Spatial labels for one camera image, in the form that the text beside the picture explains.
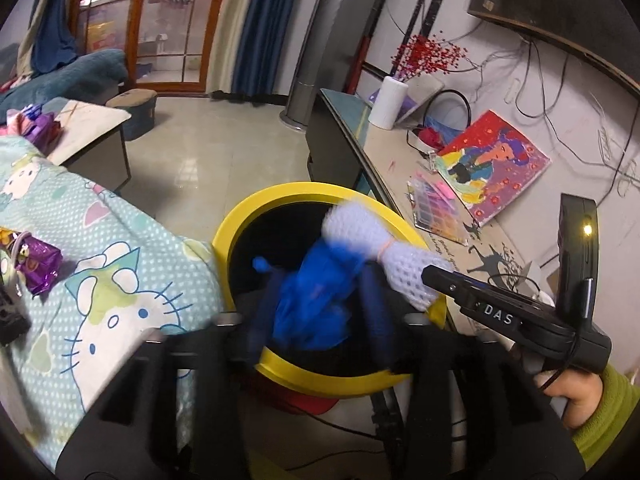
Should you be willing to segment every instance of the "red berry branch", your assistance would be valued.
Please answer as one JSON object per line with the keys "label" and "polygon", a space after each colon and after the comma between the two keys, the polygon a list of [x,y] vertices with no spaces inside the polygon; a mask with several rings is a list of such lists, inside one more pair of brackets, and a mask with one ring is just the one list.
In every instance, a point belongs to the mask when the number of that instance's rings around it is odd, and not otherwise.
{"label": "red berry branch", "polygon": [[394,56],[393,67],[396,79],[406,81],[421,73],[431,74],[441,70],[449,73],[458,68],[461,59],[466,59],[466,48],[461,48],[448,41],[414,34],[407,43],[398,47]]}

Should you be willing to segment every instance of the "curtain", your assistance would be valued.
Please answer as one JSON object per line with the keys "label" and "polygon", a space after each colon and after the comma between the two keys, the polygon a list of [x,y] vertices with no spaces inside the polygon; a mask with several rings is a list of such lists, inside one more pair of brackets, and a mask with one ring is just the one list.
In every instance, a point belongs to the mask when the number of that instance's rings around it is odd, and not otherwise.
{"label": "curtain", "polygon": [[209,54],[207,93],[217,90],[231,92],[242,25],[250,2],[251,0],[222,0]]}
{"label": "curtain", "polygon": [[242,28],[232,93],[271,94],[294,0],[251,0]]}
{"label": "curtain", "polygon": [[46,74],[76,59],[66,24],[66,0],[35,0],[30,26],[18,48],[18,76]]}

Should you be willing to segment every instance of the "beige curtain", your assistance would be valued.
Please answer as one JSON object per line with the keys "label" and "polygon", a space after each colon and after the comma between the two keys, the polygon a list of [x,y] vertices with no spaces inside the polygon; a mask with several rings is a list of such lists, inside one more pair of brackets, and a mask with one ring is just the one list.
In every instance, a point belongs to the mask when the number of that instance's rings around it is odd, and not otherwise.
{"label": "beige curtain", "polygon": [[31,52],[33,51],[33,43],[36,40],[36,34],[40,27],[40,20],[42,19],[42,15],[44,13],[44,9],[47,7],[48,1],[49,0],[40,0],[38,2],[36,11],[33,13],[33,18],[29,24],[27,34],[22,40],[20,47],[18,47],[18,61],[16,67],[16,75],[18,77],[30,76],[33,74],[33,69],[31,68]]}
{"label": "beige curtain", "polygon": [[217,90],[231,92],[238,44],[250,2],[251,0],[222,0],[209,55],[207,93]]}

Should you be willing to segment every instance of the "ottoman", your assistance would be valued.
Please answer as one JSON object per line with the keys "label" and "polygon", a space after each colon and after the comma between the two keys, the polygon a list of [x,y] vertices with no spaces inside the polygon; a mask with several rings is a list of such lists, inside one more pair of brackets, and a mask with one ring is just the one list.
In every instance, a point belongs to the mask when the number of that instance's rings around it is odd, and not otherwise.
{"label": "ottoman", "polygon": [[154,90],[134,88],[107,101],[105,106],[131,114],[131,118],[122,124],[124,140],[137,139],[155,126],[157,98],[158,92]]}

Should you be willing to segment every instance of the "green sleeve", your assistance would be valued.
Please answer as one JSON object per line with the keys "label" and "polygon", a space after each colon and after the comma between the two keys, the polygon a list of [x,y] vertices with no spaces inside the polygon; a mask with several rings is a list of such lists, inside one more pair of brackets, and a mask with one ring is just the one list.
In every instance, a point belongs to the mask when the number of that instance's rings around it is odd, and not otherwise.
{"label": "green sleeve", "polygon": [[640,388],[607,365],[602,373],[602,398],[595,413],[575,433],[577,446],[587,469],[595,464],[622,430],[633,412]]}

